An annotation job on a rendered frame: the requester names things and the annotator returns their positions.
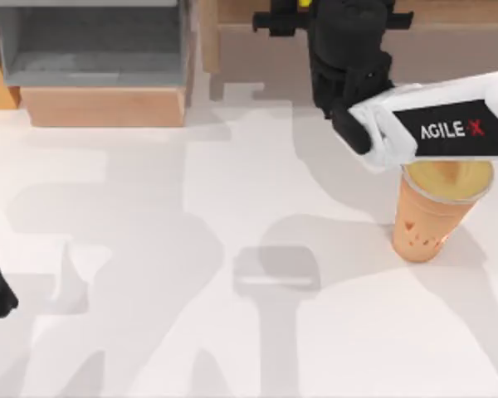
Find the grey pierced drawer inside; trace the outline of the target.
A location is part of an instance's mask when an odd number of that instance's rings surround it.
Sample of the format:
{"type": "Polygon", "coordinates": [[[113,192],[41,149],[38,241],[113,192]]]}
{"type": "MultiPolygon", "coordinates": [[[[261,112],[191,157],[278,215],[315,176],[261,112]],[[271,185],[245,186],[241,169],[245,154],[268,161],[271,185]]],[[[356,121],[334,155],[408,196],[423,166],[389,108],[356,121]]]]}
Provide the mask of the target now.
{"type": "Polygon", "coordinates": [[[3,77],[19,87],[182,85],[189,0],[0,0],[3,77]]]}

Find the orange drink cup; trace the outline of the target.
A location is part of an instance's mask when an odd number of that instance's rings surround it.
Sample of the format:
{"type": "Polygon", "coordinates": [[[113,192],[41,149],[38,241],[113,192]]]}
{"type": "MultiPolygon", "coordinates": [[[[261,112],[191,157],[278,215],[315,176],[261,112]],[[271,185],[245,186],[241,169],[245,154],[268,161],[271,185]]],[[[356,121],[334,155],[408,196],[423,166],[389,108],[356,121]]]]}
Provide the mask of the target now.
{"type": "Polygon", "coordinates": [[[438,255],[466,214],[490,190],[489,161],[421,161],[403,166],[392,244],[406,261],[438,255]]]}

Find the pale wooden drawer front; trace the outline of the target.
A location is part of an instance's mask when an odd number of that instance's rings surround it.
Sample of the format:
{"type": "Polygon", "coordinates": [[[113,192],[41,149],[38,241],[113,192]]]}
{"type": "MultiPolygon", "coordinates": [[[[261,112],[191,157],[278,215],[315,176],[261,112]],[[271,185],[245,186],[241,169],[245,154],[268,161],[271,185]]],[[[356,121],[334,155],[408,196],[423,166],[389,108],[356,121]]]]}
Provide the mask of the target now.
{"type": "Polygon", "coordinates": [[[32,125],[48,128],[181,127],[184,87],[22,87],[32,125]]]}

